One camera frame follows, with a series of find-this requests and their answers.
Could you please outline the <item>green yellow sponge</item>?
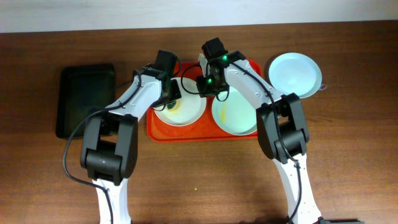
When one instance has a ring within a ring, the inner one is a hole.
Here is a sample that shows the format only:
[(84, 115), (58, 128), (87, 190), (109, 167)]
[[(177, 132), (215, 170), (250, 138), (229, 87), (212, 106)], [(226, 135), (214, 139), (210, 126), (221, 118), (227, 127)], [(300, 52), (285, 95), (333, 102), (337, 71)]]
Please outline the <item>green yellow sponge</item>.
[(179, 109), (180, 105), (181, 105), (181, 99), (177, 99), (177, 100), (174, 100), (174, 101), (168, 103), (166, 108), (168, 111), (175, 111), (175, 110)]

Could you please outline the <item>white plate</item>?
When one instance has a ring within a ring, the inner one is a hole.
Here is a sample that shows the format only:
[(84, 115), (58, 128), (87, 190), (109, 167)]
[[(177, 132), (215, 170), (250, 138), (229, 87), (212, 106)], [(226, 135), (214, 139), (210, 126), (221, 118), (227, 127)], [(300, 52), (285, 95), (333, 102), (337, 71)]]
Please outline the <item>white plate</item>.
[(172, 126), (187, 126), (196, 122), (204, 113), (206, 108), (206, 98), (186, 92), (181, 86), (181, 78), (174, 78), (178, 81), (182, 97), (179, 109), (168, 111), (155, 111), (156, 116), (166, 124)]

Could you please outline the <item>light blue plate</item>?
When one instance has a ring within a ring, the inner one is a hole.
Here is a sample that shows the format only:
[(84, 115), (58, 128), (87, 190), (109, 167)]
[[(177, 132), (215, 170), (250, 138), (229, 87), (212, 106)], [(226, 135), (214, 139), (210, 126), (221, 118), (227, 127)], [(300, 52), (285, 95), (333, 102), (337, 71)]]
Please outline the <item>light blue plate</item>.
[(268, 77), (271, 85), (285, 95), (295, 93), (300, 98), (308, 98), (325, 89), (318, 64), (300, 53), (277, 56), (269, 65)]
[(213, 100), (211, 113), (215, 123), (226, 133), (246, 136), (257, 131), (256, 111), (238, 90), (229, 88)]

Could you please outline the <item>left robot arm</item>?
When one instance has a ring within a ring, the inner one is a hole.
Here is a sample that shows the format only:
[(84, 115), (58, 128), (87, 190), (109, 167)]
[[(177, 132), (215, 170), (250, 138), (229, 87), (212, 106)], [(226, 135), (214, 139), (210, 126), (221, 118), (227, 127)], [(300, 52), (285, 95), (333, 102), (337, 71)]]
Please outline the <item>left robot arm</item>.
[(149, 108), (181, 97), (177, 62), (172, 52), (158, 51), (154, 63), (134, 72), (118, 100), (85, 121), (80, 165), (97, 188), (101, 223), (131, 222), (127, 183), (137, 161), (138, 122)]

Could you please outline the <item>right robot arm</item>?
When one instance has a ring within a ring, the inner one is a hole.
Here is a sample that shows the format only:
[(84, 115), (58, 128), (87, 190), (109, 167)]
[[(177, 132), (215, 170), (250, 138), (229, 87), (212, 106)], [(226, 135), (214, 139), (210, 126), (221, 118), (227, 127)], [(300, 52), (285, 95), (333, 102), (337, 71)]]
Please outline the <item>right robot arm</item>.
[(302, 102), (284, 94), (258, 75), (238, 50), (228, 52), (219, 38), (206, 41), (197, 78), (200, 97), (217, 97), (236, 89), (256, 111), (257, 140), (275, 164), (288, 204), (288, 223), (320, 223), (307, 172), (309, 132)]

